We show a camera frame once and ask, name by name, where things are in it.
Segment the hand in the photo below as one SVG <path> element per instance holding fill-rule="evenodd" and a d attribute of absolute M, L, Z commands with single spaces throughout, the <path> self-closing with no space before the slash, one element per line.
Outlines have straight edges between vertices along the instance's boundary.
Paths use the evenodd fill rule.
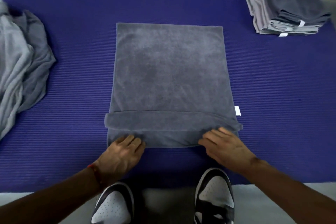
<path fill-rule="evenodd" d="M 109 186 L 121 179 L 140 160 L 145 142 L 140 138 L 120 137 L 94 162 L 101 174 L 102 183 Z"/>
<path fill-rule="evenodd" d="M 225 128 L 208 131 L 198 143 L 206 148 L 208 156 L 241 175 L 258 160 L 237 136 Z"/>

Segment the ribbed mat surface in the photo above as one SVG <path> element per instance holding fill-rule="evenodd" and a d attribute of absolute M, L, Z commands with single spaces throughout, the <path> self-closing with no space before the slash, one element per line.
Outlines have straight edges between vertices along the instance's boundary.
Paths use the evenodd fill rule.
<path fill-rule="evenodd" d="M 45 24 L 58 60 L 47 96 L 0 142 L 0 192 L 35 191 L 106 148 L 116 23 L 223 26 L 242 140 L 303 182 L 336 181 L 336 33 L 257 35 L 245 0 L 5 0 Z M 198 182 L 213 162 L 200 147 L 149 149 L 133 170 L 150 186 Z M 246 182 L 231 174 L 233 183 Z"/>

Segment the pile of unfolded towels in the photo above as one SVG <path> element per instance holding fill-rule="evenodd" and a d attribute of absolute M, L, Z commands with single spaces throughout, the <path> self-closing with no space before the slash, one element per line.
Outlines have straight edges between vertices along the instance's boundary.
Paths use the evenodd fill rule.
<path fill-rule="evenodd" d="M 321 0 L 246 0 L 259 34 L 316 34 L 330 18 Z"/>
<path fill-rule="evenodd" d="M 44 97 L 55 61 L 42 22 L 27 10 L 11 16 L 0 0 L 0 140 L 13 127 L 17 113 Z"/>

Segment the sneaker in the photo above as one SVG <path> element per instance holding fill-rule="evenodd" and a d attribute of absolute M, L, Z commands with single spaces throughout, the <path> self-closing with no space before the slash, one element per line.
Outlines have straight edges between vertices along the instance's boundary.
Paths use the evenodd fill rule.
<path fill-rule="evenodd" d="M 107 187 L 93 212 L 91 223 L 129 224 L 134 218 L 134 197 L 131 189 L 123 182 Z"/>
<path fill-rule="evenodd" d="M 219 168 L 210 168 L 196 187 L 195 224 L 233 224 L 235 203 L 231 183 Z"/>

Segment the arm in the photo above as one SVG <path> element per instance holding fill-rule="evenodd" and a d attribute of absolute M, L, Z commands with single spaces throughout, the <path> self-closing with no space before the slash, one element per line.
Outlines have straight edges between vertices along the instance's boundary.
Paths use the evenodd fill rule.
<path fill-rule="evenodd" d="M 211 130 L 199 140 L 207 154 L 254 183 L 296 223 L 336 223 L 336 202 L 258 159 L 230 131 Z"/>
<path fill-rule="evenodd" d="M 145 143 L 139 138 L 119 138 L 94 162 L 103 186 L 121 179 L 140 160 Z M 85 168 L 69 179 L 0 207 L 0 219 L 8 224 L 59 223 L 101 192 L 94 171 Z"/>

